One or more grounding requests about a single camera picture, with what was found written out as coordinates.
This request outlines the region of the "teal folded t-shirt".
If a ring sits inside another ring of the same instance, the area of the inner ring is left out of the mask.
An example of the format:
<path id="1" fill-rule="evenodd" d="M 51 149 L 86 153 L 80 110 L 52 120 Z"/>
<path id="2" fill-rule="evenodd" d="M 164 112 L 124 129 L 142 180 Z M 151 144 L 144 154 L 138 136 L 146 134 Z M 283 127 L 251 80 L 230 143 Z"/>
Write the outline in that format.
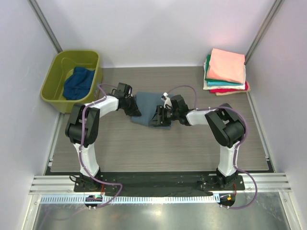
<path id="1" fill-rule="evenodd" d="M 244 85 L 243 83 L 235 83 L 235 82 L 228 82 L 228 81 L 218 81 L 218 80 L 206 80 L 207 86 L 241 86 Z"/>

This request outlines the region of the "white folded t-shirt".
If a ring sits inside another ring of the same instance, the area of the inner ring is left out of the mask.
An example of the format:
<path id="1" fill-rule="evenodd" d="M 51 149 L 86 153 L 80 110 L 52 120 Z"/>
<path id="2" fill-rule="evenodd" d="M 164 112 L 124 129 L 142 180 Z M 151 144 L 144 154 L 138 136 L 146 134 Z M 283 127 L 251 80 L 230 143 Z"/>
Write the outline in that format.
<path id="1" fill-rule="evenodd" d="M 205 79 L 207 75 L 207 67 L 206 67 L 206 62 L 203 64 L 203 69 L 204 69 L 204 78 L 203 78 L 203 90 L 216 90 L 216 89 L 234 89 L 234 90 L 244 90 L 245 89 L 245 83 L 240 84 L 240 85 L 223 85 L 223 86 L 208 86 L 207 81 Z"/>

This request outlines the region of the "olive green plastic basket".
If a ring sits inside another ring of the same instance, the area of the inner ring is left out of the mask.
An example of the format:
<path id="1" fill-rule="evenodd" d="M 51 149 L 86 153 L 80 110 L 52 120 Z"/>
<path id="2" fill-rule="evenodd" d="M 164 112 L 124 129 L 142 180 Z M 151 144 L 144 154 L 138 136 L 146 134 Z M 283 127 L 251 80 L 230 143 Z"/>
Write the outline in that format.
<path id="1" fill-rule="evenodd" d="M 75 103 L 97 100 L 102 81 L 100 56 L 92 50 L 66 50 L 53 60 L 42 86 L 41 98 L 60 113 L 70 113 Z"/>

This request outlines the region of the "pink folded t-shirt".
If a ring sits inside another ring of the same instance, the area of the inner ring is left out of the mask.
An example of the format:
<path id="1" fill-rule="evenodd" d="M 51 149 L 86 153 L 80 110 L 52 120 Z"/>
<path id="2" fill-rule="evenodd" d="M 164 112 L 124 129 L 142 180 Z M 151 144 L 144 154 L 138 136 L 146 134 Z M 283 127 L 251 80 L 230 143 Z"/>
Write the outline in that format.
<path id="1" fill-rule="evenodd" d="M 213 48 L 209 61 L 207 79 L 243 84 L 245 55 Z"/>

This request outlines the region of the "aluminium frame post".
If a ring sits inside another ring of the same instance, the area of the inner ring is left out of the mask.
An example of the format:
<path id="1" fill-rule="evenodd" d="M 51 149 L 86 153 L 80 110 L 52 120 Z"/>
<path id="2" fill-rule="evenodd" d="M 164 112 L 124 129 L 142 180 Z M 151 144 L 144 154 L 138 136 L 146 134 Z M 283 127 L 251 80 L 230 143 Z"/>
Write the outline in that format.
<path id="1" fill-rule="evenodd" d="M 62 47 L 61 45 L 59 44 L 55 34 L 53 33 L 53 30 L 52 28 L 50 27 L 46 17 L 44 16 L 44 13 L 42 12 L 39 4 L 37 3 L 36 0 L 29 0 L 28 1 L 31 8 L 33 9 L 36 17 L 38 18 L 39 22 L 41 23 L 44 31 L 46 32 L 48 38 L 50 39 L 53 47 L 55 48 L 55 50 L 57 51 L 57 53 L 60 53 L 62 52 Z"/>
<path id="2" fill-rule="evenodd" d="M 273 22 L 275 16 L 282 7 L 284 0 L 274 0 L 272 6 L 270 7 L 267 15 L 265 16 L 255 38 L 253 39 L 246 55 L 245 55 L 245 65 L 247 65 L 253 56 L 256 48 L 260 44 L 261 40 L 264 38 L 266 32 L 268 31 L 271 23 Z"/>

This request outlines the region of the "dark blue t-shirt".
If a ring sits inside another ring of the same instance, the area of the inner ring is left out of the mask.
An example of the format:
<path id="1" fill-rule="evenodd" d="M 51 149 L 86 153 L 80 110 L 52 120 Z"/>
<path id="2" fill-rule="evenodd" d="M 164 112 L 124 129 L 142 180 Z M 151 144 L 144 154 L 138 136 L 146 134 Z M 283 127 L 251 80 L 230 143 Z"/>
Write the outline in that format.
<path id="1" fill-rule="evenodd" d="M 84 67 L 75 67 L 73 73 L 64 82 L 63 96 L 67 100 L 80 100 L 90 91 L 94 70 Z"/>

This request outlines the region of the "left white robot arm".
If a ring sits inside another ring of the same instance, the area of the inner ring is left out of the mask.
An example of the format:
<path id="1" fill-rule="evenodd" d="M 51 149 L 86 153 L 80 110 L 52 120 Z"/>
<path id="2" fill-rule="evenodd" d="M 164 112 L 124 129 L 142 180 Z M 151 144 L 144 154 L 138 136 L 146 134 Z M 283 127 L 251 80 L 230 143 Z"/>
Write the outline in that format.
<path id="1" fill-rule="evenodd" d="M 120 82 L 111 93 L 102 93 L 103 97 L 96 101 L 76 103 L 65 128 L 65 135 L 75 147 L 80 163 L 80 177 L 75 180 L 75 184 L 93 192 L 98 191 L 102 185 L 94 150 L 100 118 L 120 109 L 130 117 L 142 115 L 130 85 Z"/>

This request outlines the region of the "right aluminium frame post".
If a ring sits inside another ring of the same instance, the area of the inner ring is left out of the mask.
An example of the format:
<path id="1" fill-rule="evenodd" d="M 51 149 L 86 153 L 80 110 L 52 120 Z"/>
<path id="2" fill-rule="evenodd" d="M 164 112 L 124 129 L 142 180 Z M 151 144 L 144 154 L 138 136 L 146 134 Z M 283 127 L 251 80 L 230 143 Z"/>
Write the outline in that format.
<path id="1" fill-rule="evenodd" d="M 256 48 L 260 44 L 261 40 L 264 38 L 266 32 L 268 31 L 271 23 L 273 22 L 275 16 L 282 7 L 284 0 L 274 0 L 272 6 L 270 7 L 267 15 L 265 16 L 255 38 L 253 39 L 246 55 L 245 55 L 245 65 L 247 65 L 253 56 Z"/>

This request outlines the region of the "tan folded t-shirt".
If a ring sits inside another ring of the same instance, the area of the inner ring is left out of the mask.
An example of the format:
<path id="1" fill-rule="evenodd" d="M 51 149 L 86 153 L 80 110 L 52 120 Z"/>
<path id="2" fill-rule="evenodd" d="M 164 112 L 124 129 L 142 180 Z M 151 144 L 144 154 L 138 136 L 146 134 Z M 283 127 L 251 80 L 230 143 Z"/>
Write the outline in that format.
<path id="1" fill-rule="evenodd" d="M 250 85 L 248 82 L 245 84 L 245 89 L 244 90 L 232 90 L 232 91 L 223 91 L 223 92 L 216 92 L 216 96 L 224 96 L 224 95 L 231 95 L 231 94 L 238 94 L 238 93 L 247 93 L 250 92 Z"/>

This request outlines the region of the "grey-blue t-shirt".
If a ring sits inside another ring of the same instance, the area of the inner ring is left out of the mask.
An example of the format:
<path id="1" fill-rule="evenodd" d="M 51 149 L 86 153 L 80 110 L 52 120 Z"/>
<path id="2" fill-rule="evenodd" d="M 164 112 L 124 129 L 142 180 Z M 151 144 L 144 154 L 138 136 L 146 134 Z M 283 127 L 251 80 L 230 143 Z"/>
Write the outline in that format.
<path id="1" fill-rule="evenodd" d="M 158 105 L 163 106 L 164 101 L 161 99 L 162 93 L 153 93 L 153 92 L 137 92 L 135 95 L 135 100 L 138 106 L 141 116 L 131 117 L 131 122 L 138 125 L 156 128 L 156 129 L 165 129 L 170 130 L 171 126 L 150 126 L 149 123 L 155 115 L 156 108 Z"/>

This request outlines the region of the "aluminium rail extrusion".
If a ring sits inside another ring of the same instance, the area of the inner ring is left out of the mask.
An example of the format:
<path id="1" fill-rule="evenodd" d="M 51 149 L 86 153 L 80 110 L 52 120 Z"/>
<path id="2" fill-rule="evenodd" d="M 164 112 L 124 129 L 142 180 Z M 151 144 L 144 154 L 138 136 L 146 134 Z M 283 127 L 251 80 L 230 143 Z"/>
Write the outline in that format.
<path id="1" fill-rule="evenodd" d="M 291 192 L 291 186 L 284 173 L 253 173 L 259 192 Z M 35 176 L 30 195 L 37 194 L 71 194 L 74 183 L 67 175 Z"/>

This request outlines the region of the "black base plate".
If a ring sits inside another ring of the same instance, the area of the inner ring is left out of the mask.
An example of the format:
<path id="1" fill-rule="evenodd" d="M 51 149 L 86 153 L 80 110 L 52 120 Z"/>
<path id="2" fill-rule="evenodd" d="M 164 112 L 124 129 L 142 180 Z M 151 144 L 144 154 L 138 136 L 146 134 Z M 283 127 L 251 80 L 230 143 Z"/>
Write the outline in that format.
<path id="1" fill-rule="evenodd" d="M 243 177 L 235 174 L 228 184 L 215 172 L 101 172 L 100 184 L 80 173 L 70 175 L 74 192 L 99 192 L 114 196 L 123 185 L 120 196 L 179 197 L 207 196 L 214 191 L 243 191 Z"/>

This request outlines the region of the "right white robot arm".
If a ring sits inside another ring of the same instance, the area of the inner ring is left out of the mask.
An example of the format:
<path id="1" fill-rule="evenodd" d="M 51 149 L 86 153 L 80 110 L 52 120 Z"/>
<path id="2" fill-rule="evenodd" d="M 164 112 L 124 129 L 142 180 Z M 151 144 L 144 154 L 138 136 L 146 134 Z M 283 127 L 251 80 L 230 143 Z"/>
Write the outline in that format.
<path id="1" fill-rule="evenodd" d="M 246 123 L 230 104 L 207 109 L 190 109 L 181 95 L 162 96 L 164 105 L 158 105 L 149 121 L 152 127 L 166 127 L 172 121 L 185 126 L 208 125 L 220 145 L 220 161 L 216 169 L 216 184 L 226 190 L 238 177 L 237 154 L 246 134 Z"/>

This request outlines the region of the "left aluminium frame post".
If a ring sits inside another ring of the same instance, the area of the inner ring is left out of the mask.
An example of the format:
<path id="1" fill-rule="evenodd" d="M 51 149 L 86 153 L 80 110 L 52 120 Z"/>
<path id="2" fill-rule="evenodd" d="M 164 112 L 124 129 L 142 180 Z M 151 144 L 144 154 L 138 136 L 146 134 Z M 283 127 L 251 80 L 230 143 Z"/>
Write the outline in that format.
<path id="1" fill-rule="evenodd" d="M 53 33 L 53 30 L 52 28 L 50 27 L 46 17 L 44 16 L 44 13 L 42 12 L 39 4 L 37 3 L 36 0 L 29 0 L 28 1 L 31 8 L 33 9 L 36 17 L 38 18 L 39 22 L 41 23 L 44 31 L 46 32 L 48 38 L 50 39 L 53 47 L 55 48 L 55 50 L 57 51 L 57 53 L 60 53 L 62 52 L 62 47 L 61 45 L 59 44 L 55 34 Z"/>

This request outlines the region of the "green folded t-shirt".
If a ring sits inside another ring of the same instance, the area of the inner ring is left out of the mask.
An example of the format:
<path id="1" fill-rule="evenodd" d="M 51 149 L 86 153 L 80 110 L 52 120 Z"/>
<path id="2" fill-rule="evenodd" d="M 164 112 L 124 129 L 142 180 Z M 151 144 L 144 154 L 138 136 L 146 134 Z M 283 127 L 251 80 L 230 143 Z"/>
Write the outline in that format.
<path id="1" fill-rule="evenodd" d="M 210 63 L 210 59 L 211 59 L 211 54 L 208 54 L 206 57 L 206 62 L 205 62 L 205 79 L 207 79 L 207 73 L 208 73 L 208 69 L 209 69 L 209 63 Z"/>

